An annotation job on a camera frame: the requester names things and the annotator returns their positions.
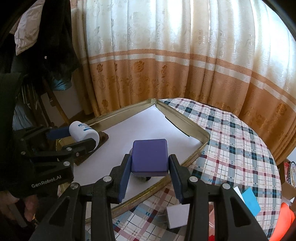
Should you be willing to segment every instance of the checkered tablecloth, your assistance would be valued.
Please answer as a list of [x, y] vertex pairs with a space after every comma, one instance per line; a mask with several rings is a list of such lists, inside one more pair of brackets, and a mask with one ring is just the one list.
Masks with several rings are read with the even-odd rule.
[[[252, 187], [261, 207], [256, 216], [270, 238], [279, 217], [281, 182], [276, 163], [261, 138], [236, 116], [189, 99], [165, 99], [211, 135], [201, 156], [190, 166], [206, 183], [228, 182], [241, 192]], [[130, 211], [113, 219], [117, 241], [181, 241], [186, 227], [168, 229], [164, 210], [178, 204], [171, 184]]]

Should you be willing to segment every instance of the blue sticky note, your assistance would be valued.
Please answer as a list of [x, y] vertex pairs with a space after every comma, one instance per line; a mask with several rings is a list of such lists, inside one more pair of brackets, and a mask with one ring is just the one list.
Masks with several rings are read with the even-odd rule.
[[250, 209], [251, 213], [256, 216], [260, 211], [261, 208], [259, 203], [257, 202], [257, 198], [255, 197], [252, 189], [249, 187], [243, 194], [242, 197], [244, 198], [244, 202], [246, 206]]

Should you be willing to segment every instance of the purple cube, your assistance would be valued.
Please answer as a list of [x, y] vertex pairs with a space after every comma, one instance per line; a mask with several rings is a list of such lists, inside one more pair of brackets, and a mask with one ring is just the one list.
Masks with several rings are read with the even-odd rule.
[[166, 139], [133, 142], [131, 172], [137, 177], [162, 177], [168, 173]]

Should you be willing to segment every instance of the white cylinder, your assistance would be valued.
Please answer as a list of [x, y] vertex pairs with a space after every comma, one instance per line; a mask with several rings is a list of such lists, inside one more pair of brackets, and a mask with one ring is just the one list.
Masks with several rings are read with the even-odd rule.
[[69, 126], [69, 132], [72, 138], [75, 141], [83, 141], [89, 138], [92, 138], [96, 141], [96, 146], [94, 149], [99, 144], [100, 137], [99, 134], [96, 130], [92, 129], [90, 126], [88, 126], [85, 123], [81, 123], [80, 121], [74, 121], [70, 126]]

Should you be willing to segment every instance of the curtain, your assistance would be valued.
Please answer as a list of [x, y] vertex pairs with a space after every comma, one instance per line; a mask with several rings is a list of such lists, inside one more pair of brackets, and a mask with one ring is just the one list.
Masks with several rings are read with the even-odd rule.
[[184, 97], [238, 116], [277, 163], [296, 146], [296, 43], [261, 0], [72, 1], [96, 115]]

